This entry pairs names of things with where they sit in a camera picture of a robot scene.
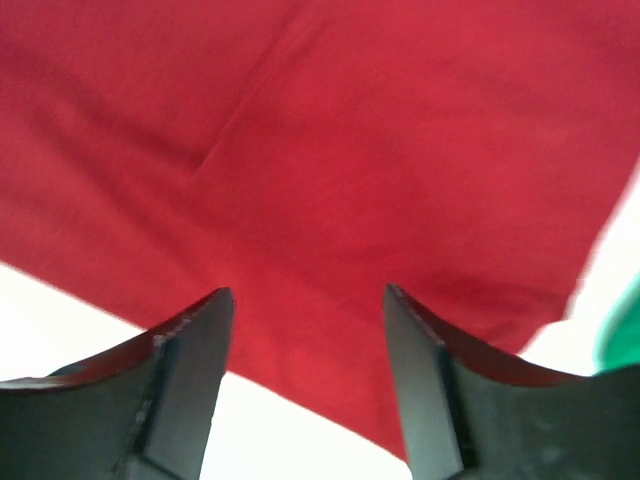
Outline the red t shirt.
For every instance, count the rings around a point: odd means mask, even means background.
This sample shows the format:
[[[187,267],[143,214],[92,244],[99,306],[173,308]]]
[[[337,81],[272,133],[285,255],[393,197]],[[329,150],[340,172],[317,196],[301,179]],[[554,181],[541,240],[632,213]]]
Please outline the red t shirt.
[[[639,155],[635,1],[5,1],[1,258],[404,453],[390,283],[508,351]]]

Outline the green t shirt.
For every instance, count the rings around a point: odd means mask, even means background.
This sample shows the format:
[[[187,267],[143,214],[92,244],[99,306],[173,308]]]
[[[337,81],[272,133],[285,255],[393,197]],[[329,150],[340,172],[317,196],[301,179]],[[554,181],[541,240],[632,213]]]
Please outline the green t shirt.
[[[593,351],[597,374],[639,364],[639,304],[639,274],[636,274],[598,331]]]

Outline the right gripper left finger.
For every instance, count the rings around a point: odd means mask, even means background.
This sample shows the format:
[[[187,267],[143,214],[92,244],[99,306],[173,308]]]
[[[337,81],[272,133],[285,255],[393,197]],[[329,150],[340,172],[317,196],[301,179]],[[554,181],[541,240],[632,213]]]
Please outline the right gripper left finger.
[[[233,315],[221,288],[46,377],[2,382],[2,478],[199,478]]]

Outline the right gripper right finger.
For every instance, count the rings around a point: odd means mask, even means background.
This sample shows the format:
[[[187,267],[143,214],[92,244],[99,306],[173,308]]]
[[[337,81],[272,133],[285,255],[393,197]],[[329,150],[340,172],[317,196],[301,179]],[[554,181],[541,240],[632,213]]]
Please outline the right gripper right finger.
[[[532,364],[437,317],[398,286],[384,326],[416,479],[635,479],[639,369],[583,377]]]

